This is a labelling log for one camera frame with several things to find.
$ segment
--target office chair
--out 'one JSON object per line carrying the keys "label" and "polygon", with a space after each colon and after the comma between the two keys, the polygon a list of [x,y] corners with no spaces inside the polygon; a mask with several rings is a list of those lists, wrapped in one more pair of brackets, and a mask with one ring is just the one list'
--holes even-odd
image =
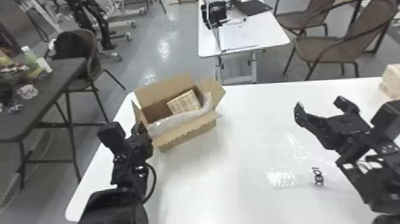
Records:
{"label": "office chair", "polygon": [[[333,7],[320,11],[313,17],[358,1],[352,0],[336,4]],[[290,54],[283,75],[286,74],[293,55],[297,51],[300,59],[305,61],[310,69],[305,80],[310,79],[315,67],[320,63],[340,64],[342,75],[345,74],[344,64],[353,64],[355,77],[359,77],[358,64],[355,59],[365,51],[377,35],[387,28],[397,13],[397,7],[397,0],[372,0],[354,23],[351,24],[347,33],[342,38],[331,36],[298,36],[293,40],[293,51]]]}
{"label": "office chair", "polygon": [[[105,121],[108,123],[108,117],[104,110],[104,107],[100,101],[98,95],[99,89],[96,88],[94,81],[103,73],[106,73],[111,77],[124,91],[126,88],[111,74],[107,69],[102,69],[100,60],[98,58],[97,52],[97,40],[95,35],[86,29],[74,30],[70,32],[62,32],[58,35],[57,40],[52,40],[49,44],[49,50],[46,52],[45,57],[48,56],[51,50],[52,43],[54,43],[54,49],[56,54],[52,56],[53,60],[66,59],[66,58],[77,58],[85,57],[87,59],[86,71],[81,74],[69,87],[68,91],[65,93],[67,100],[67,115],[71,116],[70,107],[70,93],[72,92],[93,92],[101,112],[104,116]],[[56,103],[57,110],[60,112],[63,120],[66,122],[65,115],[61,110],[61,107]],[[80,123],[75,126],[100,126],[104,122],[100,123]]]}
{"label": "office chair", "polygon": [[328,25],[325,23],[325,18],[328,16],[328,11],[318,16],[312,17],[315,13],[330,8],[335,0],[310,0],[305,11],[293,11],[289,13],[277,14],[280,0],[277,0],[274,8],[274,15],[278,23],[293,33],[296,36],[307,35],[307,29],[312,27],[323,26],[325,36],[328,36]]}

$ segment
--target black chair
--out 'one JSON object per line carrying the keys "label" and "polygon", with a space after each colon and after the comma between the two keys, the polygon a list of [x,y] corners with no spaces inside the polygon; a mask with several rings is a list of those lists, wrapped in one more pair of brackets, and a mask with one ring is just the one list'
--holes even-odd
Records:
{"label": "black chair", "polygon": [[308,28],[323,26],[325,36],[328,36],[328,25],[325,23],[328,12],[319,14],[315,17],[312,16],[318,11],[330,8],[335,3],[335,0],[310,0],[307,9],[304,11],[292,11],[277,14],[279,2],[280,0],[277,0],[275,3],[274,15],[283,28],[296,36],[301,36],[307,34],[306,30]]}
{"label": "black chair", "polygon": [[[337,4],[322,10],[313,17],[325,14],[330,10],[359,0]],[[358,18],[351,24],[347,33],[342,38],[330,36],[298,36],[293,40],[293,51],[283,71],[286,74],[294,53],[297,51],[301,60],[307,63],[310,71],[305,80],[312,75],[317,64],[338,63],[344,74],[344,63],[354,65],[355,76],[359,77],[358,64],[355,59],[371,44],[371,42],[384,31],[397,13],[397,0],[372,0]]]}
{"label": "black chair", "polygon": [[[71,118],[71,102],[70,93],[72,92],[92,92],[99,104],[101,112],[105,121],[108,123],[108,117],[98,95],[99,89],[95,86],[95,80],[103,73],[109,75],[121,88],[125,91],[126,88],[111,74],[107,69],[102,69],[100,60],[98,58],[98,50],[95,35],[86,29],[62,32],[58,35],[57,40],[54,42],[55,55],[52,56],[53,60],[85,57],[87,59],[86,71],[81,74],[69,87],[65,93],[67,100],[67,115],[68,120]],[[58,103],[57,109],[62,118],[66,122],[65,115]],[[73,126],[100,126],[100,123],[74,123]]]}

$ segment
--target dark table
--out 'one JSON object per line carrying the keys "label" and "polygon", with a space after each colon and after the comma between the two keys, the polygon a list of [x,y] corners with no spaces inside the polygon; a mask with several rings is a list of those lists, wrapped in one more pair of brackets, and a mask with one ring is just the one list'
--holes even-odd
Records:
{"label": "dark table", "polygon": [[[50,61],[49,65],[53,72],[49,77],[33,85],[39,94],[32,99],[19,99],[18,102],[24,105],[21,112],[16,114],[0,113],[0,142],[15,142],[20,146],[21,166],[18,173],[21,174],[20,188],[24,188],[25,167],[27,163],[73,163],[78,181],[80,174],[76,163],[76,147],[73,138],[73,124],[70,113],[68,119],[65,117],[57,100],[63,93],[66,93],[68,86],[86,69],[85,58],[72,58],[66,60]],[[48,110],[56,105],[61,113],[64,123],[45,123],[42,117]],[[23,139],[36,128],[68,128],[70,133],[72,160],[30,160],[32,152],[25,155]]]}

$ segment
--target white table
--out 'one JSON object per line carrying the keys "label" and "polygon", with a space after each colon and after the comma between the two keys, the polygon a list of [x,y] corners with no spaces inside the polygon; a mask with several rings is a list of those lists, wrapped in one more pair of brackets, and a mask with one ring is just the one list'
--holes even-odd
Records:
{"label": "white table", "polygon": [[[158,175],[145,204],[150,224],[368,224],[376,217],[334,165],[325,150],[299,127],[293,108],[301,101],[309,113],[341,114],[338,95],[356,103],[370,120],[389,98],[378,89],[380,78],[360,78],[263,85],[225,86],[217,107],[217,127],[167,153],[154,151],[149,162]],[[128,94],[115,121],[128,133],[135,123]],[[77,222],[91,193],[110,185],[113,155],[100,145],[66,211]],[[326,186],[311,184],[311,167],[326,173]],[[271,169],[302,171],[294,187],[277,188]]]}
{"label": "white table", "polygon": [[[257,82],[257,58],[255,51],[290,43],[285,31],[283,31],[282,27],[276,21],[272,10],[247,17],[246,26],[251,27],[252,40],[257,43],[257,46],[227,51],[224,52],[223,55],[250,52],[251,57],[249,60],[251,62],[251,75],[240,76],[230,80],[222,80],[221,69],[223,66],[220,62],[221,50],[218,47],[218,43],[213,35],[213,31],[207,29],[203,22],[200,9],[202,4],[203,1],[200,0],[198,4],[198,54],[201,58],[215,58],[215,76],[217,80],[221,81],[223,84]],[[228,19],[244,17],[244,14],[240,13],[237,9],[227,11]]]}

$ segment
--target cable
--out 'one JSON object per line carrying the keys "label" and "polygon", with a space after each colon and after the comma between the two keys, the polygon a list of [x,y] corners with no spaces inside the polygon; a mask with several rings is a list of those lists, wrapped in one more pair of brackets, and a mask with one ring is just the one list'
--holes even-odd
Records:
{"label": "cable", "polygon": [[145,204],[150,197],[153,195],[155,184],[157,183],[157,175],[155,174],[155,169],[152,167],[150,164],[145,163],[144,164],[146,167],[150,168],[151,172],[153,173],[153,185],[151,186],[151,189],[149,191],[149,194],[143,199],[143,204]]}

